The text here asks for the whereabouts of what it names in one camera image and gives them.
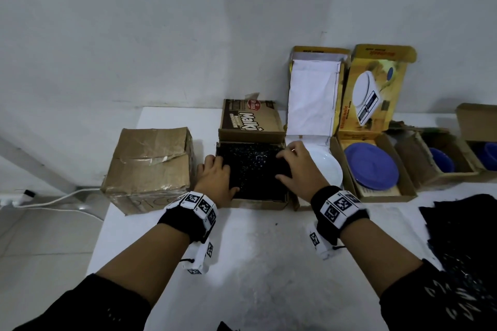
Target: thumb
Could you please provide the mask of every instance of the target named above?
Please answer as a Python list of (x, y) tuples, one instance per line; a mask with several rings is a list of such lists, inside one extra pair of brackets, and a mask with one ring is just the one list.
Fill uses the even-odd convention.
[(277, 180), (279, 180), (282, 184), (284, 184), (288, 188), (290, 188), (293, 184), (292, 178), (289, 178), (283, 174), (277, 174), (275, 177)]
[(235, 196), (235, 194), (240, 191), (240, 188), (239, 187), (233, 187), (231, 190), (230, 190), (230, 196), (231, 198), (233, 199), (233, 196)]

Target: gray wall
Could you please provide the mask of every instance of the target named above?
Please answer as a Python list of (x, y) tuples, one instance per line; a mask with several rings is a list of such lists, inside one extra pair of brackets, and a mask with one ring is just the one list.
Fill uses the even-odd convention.
[(297, 44), (414, 46), (398, 111), (496, 101), (496, 0), (1, 1), (0, 135), (81, 185), (142, 106), (285, 107)]

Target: black bubble wrap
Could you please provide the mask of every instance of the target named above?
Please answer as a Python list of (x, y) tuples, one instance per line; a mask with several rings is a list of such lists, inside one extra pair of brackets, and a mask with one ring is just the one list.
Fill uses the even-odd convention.
[(287, 188), (274, 176), (290, 177), (290, 167), (277, 159), (277, 145), (264, 143), (221, 143), (216, 156), (231, 168), (230, 188), (239, 187), (235, 198), (284, 201)]
[(419, 210), (444, 270), (497, 316), (497, 200), (480, 194)]

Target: white table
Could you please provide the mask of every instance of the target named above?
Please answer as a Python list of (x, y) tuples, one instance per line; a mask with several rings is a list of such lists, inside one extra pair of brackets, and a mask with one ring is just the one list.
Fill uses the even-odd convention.
[[(454, 115), (395, 115), (417, 126), (454, 127)], [(137, 128), (188, 126), (198, 160), (215, 153), (220, 109), (144, 108)], [(420, 258), (435, 265), (418, 207), (486, 192), (497, 184), (459, 184), (449, 190), (421, 192), (409, 203), (370, 204), (380, 227)], [(124, 216), (110, 205), (87, 273), (99, 270), (158, 221), (161, 211)], [(346, 249), (322, 261), (305, 226), (312, 212), (221, 209), (211, 233), (215, 246), (209, 272), (191, 275), (177, 268), (152, 310), (147, 330), (216, 330), (221, 321), (233, 329), (386, 330), (378, 298)]]

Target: purple plate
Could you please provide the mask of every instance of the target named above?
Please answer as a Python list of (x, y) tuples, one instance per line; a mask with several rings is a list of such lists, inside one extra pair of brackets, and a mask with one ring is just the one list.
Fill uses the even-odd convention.
[(354, 143), (345, 148), (348, 165), (356, 181), (371, 190), (388, 190), (399, 181), (399, 169), (383, 149)]

